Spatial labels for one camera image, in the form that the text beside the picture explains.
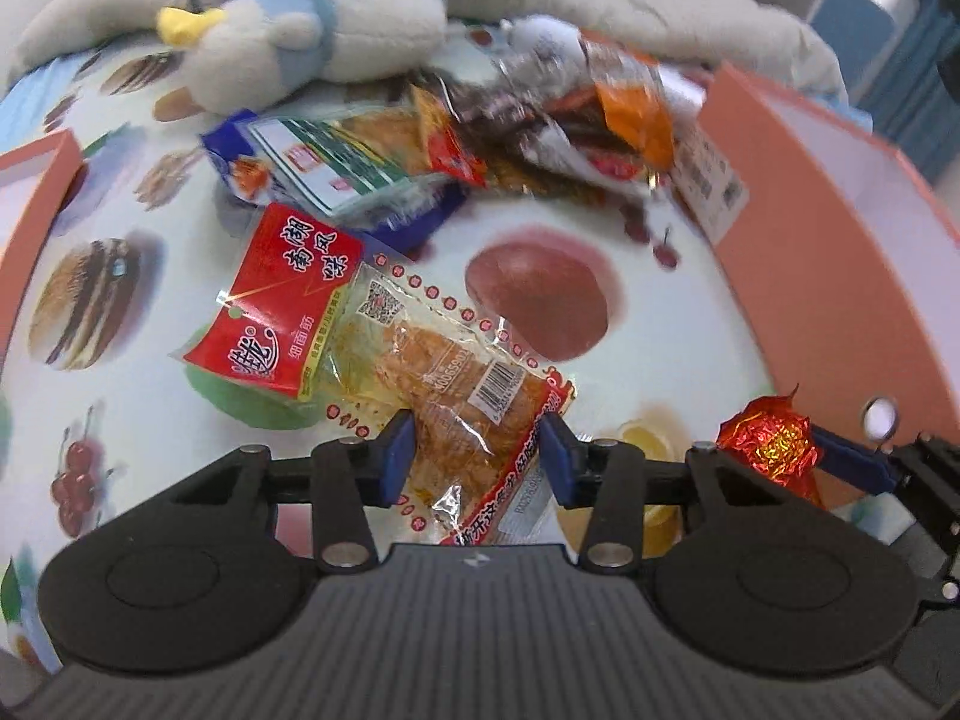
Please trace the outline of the blue white snack bag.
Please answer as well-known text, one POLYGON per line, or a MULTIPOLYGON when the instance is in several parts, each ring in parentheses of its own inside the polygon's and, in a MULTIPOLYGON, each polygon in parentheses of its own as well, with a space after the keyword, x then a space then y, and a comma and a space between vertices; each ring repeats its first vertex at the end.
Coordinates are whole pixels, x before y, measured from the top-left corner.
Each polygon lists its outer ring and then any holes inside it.
POLYGON ((304 119, 240 110, 200 137, 233 197, 285 202, 410 254, 459 210, 467 192, 433 171, 415 112, 355 110, 304 119))

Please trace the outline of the penguin plush toy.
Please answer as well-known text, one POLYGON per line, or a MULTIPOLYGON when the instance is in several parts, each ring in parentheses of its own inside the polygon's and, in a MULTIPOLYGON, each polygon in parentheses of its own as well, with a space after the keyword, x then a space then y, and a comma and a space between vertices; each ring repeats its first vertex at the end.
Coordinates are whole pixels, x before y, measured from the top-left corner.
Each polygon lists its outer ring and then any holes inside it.
POLYGON ((314 82, 404 75, 447 27, 446 0, 228 0, 156 18, 161 41, 184 53, 182 91, 218 115, 268 109, 314 82))

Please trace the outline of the blue curtain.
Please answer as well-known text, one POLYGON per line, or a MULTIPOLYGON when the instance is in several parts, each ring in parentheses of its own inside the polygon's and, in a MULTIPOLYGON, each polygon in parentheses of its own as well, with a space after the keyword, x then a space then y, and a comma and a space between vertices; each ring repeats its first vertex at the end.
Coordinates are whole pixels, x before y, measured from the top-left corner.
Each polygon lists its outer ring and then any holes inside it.
POLYGON ((935 184, 958 154, 958 13, 919 0, 916 15, 857 103, 874 132, 935 184))

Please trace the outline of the pink box lid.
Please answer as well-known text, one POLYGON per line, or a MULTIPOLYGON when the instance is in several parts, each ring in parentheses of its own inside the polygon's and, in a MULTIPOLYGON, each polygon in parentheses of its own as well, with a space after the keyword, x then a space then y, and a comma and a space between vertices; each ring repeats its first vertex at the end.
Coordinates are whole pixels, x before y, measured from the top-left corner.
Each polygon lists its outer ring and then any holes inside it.
POLYGON ((2 353, 7 352, 32 270, 53 220, 82 169, 82 150, 68 130, 49 133, 2 154, 2 353))

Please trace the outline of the fruit print mat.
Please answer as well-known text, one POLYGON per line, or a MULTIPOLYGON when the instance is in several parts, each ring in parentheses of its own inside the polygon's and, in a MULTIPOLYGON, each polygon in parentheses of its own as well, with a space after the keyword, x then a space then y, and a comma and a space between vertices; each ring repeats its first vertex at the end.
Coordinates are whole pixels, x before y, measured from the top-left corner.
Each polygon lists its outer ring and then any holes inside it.
POLYGON ((467 388, 454 445, 423 449, 379 546, 570 539, 532 453, 537 401, 583 437, 676 457, 773 384, 715 255, 670 202, 444 184, 416 245, 241 202, 203 148, 205 115, 158 114, 177 52, 127 37, 23 78, 5 140, 68 130, 82 187, 32 272, 2 364, 2 644, 59 658, 37 611, 70 541, 244 444, 304 455, 379 433, 407 395, 329 362, 413 328, 467 388))

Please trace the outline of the blue chair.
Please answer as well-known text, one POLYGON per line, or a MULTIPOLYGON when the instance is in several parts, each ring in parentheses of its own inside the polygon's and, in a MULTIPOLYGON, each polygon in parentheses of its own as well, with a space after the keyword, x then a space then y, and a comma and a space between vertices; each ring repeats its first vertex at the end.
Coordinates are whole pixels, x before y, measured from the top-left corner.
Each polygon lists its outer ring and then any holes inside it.
POLYGON ((822 0, 811 27, 836 54, 846 85, 853 86, 890 41, 895 21, 874 0, 822 0))

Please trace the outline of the orange snack bag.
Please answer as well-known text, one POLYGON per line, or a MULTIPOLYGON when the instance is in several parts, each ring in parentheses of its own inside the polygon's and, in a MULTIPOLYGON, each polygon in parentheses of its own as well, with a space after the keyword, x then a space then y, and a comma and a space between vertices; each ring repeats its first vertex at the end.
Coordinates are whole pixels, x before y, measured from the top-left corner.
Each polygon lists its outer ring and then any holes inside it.
POLYGON ((608 132, 652 171, 669 171, 675 160, 674 117, 656 62, 590 37, 581 39, 581 49, 608 132))

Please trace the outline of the pink box base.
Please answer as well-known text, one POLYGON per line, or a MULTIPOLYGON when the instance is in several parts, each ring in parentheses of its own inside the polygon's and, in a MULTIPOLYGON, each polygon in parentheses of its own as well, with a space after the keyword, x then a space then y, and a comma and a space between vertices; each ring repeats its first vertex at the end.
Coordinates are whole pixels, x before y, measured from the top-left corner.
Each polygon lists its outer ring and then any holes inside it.
POLYGON ((797 411, 856 440, 885 397, 898 442, 957 439, 958 227, 900 149, 726 65, 674 184, 797 411))

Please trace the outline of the dark clear snack bag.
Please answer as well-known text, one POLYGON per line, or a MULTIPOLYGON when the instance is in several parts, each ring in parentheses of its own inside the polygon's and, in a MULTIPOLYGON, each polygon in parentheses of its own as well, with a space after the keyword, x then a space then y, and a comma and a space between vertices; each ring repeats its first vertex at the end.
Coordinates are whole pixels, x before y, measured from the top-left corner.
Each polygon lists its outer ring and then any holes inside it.
POLYGON ((513 55, 485 83, 421 70, 409 91, 430 166, 475 187, 640 202, 664 174, 608 132, 584 52, 513 55))

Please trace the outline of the green label snack pack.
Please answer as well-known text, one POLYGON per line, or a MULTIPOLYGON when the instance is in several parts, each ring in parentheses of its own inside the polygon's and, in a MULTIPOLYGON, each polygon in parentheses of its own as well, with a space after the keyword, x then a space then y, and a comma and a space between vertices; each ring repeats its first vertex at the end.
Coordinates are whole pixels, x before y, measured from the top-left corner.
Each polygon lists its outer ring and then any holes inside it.
POLYGON ((242 130, 293 199, 337 223, 420 215, 449 183, 439 172, 410 172, 339 121, 256 117, 242 130))

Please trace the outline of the white spray bottle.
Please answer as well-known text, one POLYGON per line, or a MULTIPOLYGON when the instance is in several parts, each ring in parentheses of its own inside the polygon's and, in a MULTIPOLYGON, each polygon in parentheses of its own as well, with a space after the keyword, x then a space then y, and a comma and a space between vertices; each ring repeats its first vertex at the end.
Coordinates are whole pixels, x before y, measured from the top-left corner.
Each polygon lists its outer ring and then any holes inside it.
POLYGON ((508 44, 516 52, 534 52, 542 57, 581 60, 581 31, 568 21, 548 15, 530 15, 501 23, 508 44))

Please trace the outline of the red butterfly pastry snack pack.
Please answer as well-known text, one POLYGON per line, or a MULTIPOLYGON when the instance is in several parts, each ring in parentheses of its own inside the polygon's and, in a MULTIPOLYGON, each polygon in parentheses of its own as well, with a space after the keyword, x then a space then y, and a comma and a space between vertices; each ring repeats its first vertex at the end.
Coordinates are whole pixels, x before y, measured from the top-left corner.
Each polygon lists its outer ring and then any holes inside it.
POLYGON ((400 495, 416 538, 490 538, 535 455, 535 427, 574 388, 505 321, 423 280, 361 234, 274 203, 260 213, 208 328, 179 355, 233 395, 241 421, 267 403, 377 436, 415 416, 400 495))

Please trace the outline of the red foil candy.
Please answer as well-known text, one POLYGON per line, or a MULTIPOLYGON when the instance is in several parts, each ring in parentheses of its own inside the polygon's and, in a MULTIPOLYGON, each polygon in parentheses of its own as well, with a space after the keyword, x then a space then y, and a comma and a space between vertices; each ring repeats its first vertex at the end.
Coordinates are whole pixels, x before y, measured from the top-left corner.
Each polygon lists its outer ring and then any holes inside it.
POLYGON ((812 423, 794 410, 794 394, 763 395, 724 421, 716 444, 742 465, 817 507, 822 507, 814 468, 823 450, 812 423))

